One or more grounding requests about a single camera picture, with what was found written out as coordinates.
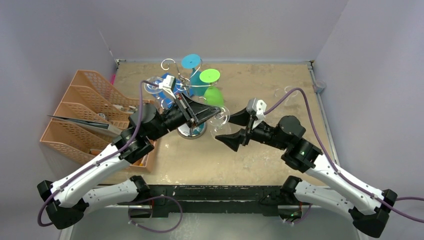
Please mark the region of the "clear wine glass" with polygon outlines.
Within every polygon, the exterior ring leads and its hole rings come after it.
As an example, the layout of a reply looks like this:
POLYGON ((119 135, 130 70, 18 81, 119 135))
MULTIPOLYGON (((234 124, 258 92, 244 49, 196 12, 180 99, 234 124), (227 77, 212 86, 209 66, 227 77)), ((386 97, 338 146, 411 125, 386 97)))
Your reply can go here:
POLYGON ((210 134, 213 138, 231 133, 231 126, 229 125, 230 115, 229 109, 225 106, 221 106, 220 112, 208 121, 211 127, 210 134))
POLYGON ((159 88, 159 85, 163 82, 163 78, 161 77, 151 77, 149 79, 147 79, 146 81, 148 83, 145 83, 144 86, 144 90, 152 95, 155 99, 164 99, 166 96, 163 93, 163 90, 161 88, 159 88))
MULTIPOLYGON (((283 87, 283 88, 277 88, 274 91, 273 96, 277 101, 279 101, 282 97, 284 97, 293 88, 294 88, 294 86, 292 86, 292 85, 288 85, 288 86, 283 87)), ((284 105, 285 107, 288 107, 288 106, 292 106, 293 104, 295 104, 296 103, 296 97, 297 97, 298 93, 299 92, 297 90, 295 90, 293 93, 291 93, 289 96, 287 96, 287 98, 283 101, 283 103, 280 104, 280 106, 284 105)))

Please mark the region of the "green plastic wine glass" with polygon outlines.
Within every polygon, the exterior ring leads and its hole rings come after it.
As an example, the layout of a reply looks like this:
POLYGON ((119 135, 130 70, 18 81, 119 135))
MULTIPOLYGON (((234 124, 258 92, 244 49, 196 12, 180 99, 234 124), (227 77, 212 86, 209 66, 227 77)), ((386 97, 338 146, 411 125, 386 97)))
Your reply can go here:
POLYGON ((216 87, 221 77, 220 72, 217 69, 209 68, 201 72, 199 79, 203 84, 206 84, 207 88, 203 94, 207 104, 223 107, 224 97, 222 92, 216 87))

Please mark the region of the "blue plastic wine glass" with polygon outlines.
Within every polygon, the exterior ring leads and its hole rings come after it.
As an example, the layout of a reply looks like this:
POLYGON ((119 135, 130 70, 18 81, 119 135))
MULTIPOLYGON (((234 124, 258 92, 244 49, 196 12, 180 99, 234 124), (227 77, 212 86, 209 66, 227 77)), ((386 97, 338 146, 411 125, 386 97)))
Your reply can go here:
POLYGON ((184 69, 191 69, 191 74, 189 75, 189 92, 191 95, 196 97, 203 97, 205 91, 207 90, 209 84, 201 81, 200 70, 203 61, 198 54, 191 53, 186 55, 182 61, 181 65, 184 69))

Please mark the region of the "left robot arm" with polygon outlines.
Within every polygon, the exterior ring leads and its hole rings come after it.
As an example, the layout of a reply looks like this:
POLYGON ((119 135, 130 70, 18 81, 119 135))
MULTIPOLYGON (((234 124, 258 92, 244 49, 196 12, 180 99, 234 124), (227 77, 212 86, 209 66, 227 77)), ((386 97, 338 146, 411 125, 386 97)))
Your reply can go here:
POLYGON ((129 127, 99 155, 60 180, 44 180, 37 185, 44 201, 40 211, 47 213, 51 225, 62 230, 106 206, 146 203, 151 199, 150 188, 139 175, 107 187, 98 188, 98 184, 147 156, 154 150, 153 141, 182 125, 199 126, 219 112, 219 107, 194 101, 183 93, 163 112, 151 103, 141 103, 129 117, 129 127))

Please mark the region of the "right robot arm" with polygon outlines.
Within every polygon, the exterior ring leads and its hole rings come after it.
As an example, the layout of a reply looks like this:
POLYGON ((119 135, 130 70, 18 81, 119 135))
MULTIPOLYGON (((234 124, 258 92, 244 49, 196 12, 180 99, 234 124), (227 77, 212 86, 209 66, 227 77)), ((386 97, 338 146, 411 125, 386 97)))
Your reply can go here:
POLYGON ((229 119, 243 128, 236 133, 217 135, 215 139, 235 152, 250 141, 283 150, 281 159, 291 169, 326 184, 319 187, 290 175, 280 189, 284 202, 292 204, 297 200, 320 206, 351 219, 353 226, 369 237, 382 235, 390 207, 397 200, 394 191, 372 187, 334 165, 320 148, 304 139, 306 129, 295 116, 283 116, 276 126, 262 121, 254 127, 256 119, 253 111, 243 109, 229 119))

